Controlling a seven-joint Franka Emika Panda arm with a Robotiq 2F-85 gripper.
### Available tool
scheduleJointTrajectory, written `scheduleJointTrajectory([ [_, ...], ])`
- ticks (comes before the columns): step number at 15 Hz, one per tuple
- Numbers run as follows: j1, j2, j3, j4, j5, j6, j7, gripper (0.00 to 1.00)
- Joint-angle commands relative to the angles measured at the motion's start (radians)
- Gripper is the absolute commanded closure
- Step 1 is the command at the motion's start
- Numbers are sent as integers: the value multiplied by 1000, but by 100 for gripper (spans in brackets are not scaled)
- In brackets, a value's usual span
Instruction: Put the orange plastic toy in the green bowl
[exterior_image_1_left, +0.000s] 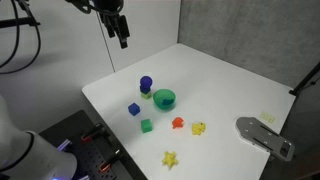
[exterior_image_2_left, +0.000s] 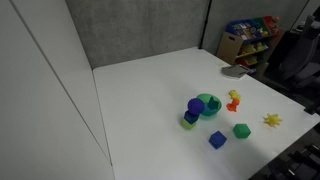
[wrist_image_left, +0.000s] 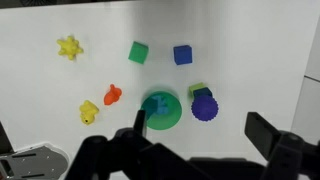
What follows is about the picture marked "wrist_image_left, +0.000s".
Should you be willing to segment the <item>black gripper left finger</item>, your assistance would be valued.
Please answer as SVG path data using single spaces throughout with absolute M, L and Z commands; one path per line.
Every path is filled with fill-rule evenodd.
M 140 135 L 146 134 L 146 111 L 139 110 L 137 112 L 133 129 Z

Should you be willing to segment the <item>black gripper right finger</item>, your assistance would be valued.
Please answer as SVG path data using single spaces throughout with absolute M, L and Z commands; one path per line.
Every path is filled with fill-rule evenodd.
M 244 132 L 266 160 L 281 136 L 280 132 L 257 112 L 247 113 Z

